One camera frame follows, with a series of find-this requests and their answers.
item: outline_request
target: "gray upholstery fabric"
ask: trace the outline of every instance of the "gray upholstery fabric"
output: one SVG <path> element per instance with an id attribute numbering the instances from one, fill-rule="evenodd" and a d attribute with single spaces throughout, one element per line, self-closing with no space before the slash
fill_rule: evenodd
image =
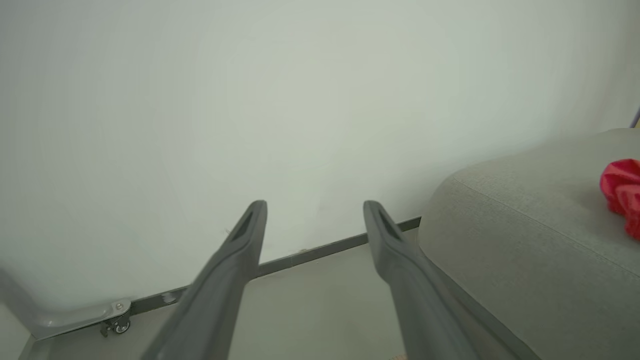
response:
<path id="1" fill-rule="evenodd" d="M 599 189 L 640 159 L 615 129 L 481 163 L 430 200 L 420 247 L 541 359 L 640 359 L 640 242 Z"/>

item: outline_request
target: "caster wheel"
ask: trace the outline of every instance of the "caster wheel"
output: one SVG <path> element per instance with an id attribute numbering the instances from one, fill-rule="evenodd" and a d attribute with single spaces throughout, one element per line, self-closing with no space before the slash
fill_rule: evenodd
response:
<path id="1" fill-rule="evenodd" d="M 127 321 L 127 322 L 125 322 L 125 323 L 123 323 L 123 324 L 119 324 L 119 323 L 117 323 L 117 324 L 113 327 L 113 331 L 114 331 L 116 334 L 122 334 L 123 332 L 125 332 L 125 331 L 129 330 L 129 327 L 130 327 L 130 326 L 131 326 L 131 322 L 130 322 L 130 321 Z"/>

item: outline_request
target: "floor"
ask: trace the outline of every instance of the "floor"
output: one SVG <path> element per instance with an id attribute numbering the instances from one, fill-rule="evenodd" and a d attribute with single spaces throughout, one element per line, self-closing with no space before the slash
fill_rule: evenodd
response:
<path id="1" fill-rule="evenodd" d="M 173 307 L 133 316 L 123 335 L 105 339 L 89 327 L 58 336 L 47 344 L 48 359 L 139 359 Z M 229 359 L 389 360 L 403 353 L 391 294 L 367 244 L 250 282 Z"/>

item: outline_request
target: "sofa seam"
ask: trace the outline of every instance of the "sofa seam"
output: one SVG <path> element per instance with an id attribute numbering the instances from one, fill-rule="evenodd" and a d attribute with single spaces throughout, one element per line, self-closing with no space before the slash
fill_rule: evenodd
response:
<path id="1" fill-rule="evenodd" d="M 578 241 L 576 241 L 576 240 L 575 240 L 575 239 L 573 239 L 572 237 L 567 236 L 567 235 L 565 235 L 565 234 L 563 234 L 563 233 L 559 232 L 558 230 L 556 230 L 556 229 L 554 229 L 554 228 L 550 227 L 549 225 L 544 224 L 543 222 L 540 222 L 539 220 L 536 220 L 536 219 L 534 219 L 534 218 L 530 217 L 529 215 L 526 215 L 525 213 L 522 213 L 521 211 L 519 211 L 519 210 L 517 210 L 517 209 L 514 209 L 514 208 L 512 208 L 511 206 L 508 206 L 507 204 L 505 204 L 505 203 L 503 203 L 503 202 L 501 202 L 501 201 L 499 201 L 499 200 L 496 200 L 496 199 L 494 199 L 494 198 L 492 198 L 492 197 L 488 196 L 487 194 L 484 194 L 484 193 L 481 193 L 481 192 L 477 191 L 476 189 L 472 188 L 471 186 L 469 186 L 469 185 L 467 185 L 467 184 L 465 184 L 465 183 L 461 182 L 460 180 L 456 179 L 456 178 L 455 178 L 455 176 L 452 176 L 451 178 L 452 178 L 456 183 L 458 183 L 458 184 L 460 184 L 460 185 L 464 186 L 465 188 L 467 188 L 467 189 L 469 189 L 469 190 L 473 191 L 474 193 L 477 193 L 477 194 L 479 194 L 479 195 L 482 195 L 483 197 L 486 197 L 487 199 L 491 200 L 492 202 L 495 202 L 495 203 L 497 203 L 497 204 L 499 204 L 499 205 L 503 206 L 504 208 L 507 208 L 507 209 L 509 209 L 509 210 L 511 210 L 511 211 L 513 211 L 513 212 L 515 212 L 515 213 L 518 213 L 518 214 L 522 215 L 523 217 L 525 217 L 525 218 L 527 218 L 527 219 L 529 219 L 529 220 L 531 220 L 531 221 L 533 221 L 533 222 L 535 222 L 535 223 L 537 223 L 537 224 L 539 224 L 539 225 L 542 225 L 542 226 L 543 226 L 543 227 L 545 227 L 546 229 L 551 230 L 553 233 L 556 233 L 556 234 L 558 234 L 558 235 L 562 236 L 563 238 L 566 238 L 566 239 L 570 240 L 574 245 L 577 245 L 578 247 L 582 248 L 583 250 L 586 250 L 586 252 L 587 252 L 588 254 L 591 254 L 591 256 L 593 256 L 594 258 L 603 259 L 607 264 L 609 264 L 609 266 L 614 267 L 614 268 L 619 268 L 619 269 L 623 270 L 624 272 L 626 272 L 626 273 L 628 273 L 628 274 L 632 275 L 632 277 L 633 277 L 633 278 L 635 278 L 637 281 L 638 281 L 638 280 L 640 280 L 640 275 L 638 275 L 638 274 L 636 274 L 635 272 L 633 272 L 633 271 L 629 270 L 628 268 L 625 268 L 624 266 L 622 266 L 622 265 L 620 265 L 620 264 L 617 264 L 617 263 L 615 263 L 615 262 L 611 261 L 611 260 L 610 260 L 609 258 L 607 258 L 606 256 L 603 256 L 603 255 L 601 255 L 601 254 L 599 254 L 599 253 L 597 253 L 597 252 L 595 252 L 595 251 L 593 251 L 593 250 L 589 249 L 588 247 L 586 247 L 586 246 L 584 246 L 583 244 L 579 243 Z"/>

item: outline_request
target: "gray sofa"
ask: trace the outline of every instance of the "gray sofa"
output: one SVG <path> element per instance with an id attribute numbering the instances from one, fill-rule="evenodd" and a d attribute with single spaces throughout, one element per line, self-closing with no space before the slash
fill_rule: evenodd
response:
<path id="1" fill-rule="evenodd" d="M 640 159 L 640 129 L 459 171 L 430 200 L 419 246 L 540 359 L 640 359 L 640 241 L 598 185 L 623 158 Z"/>

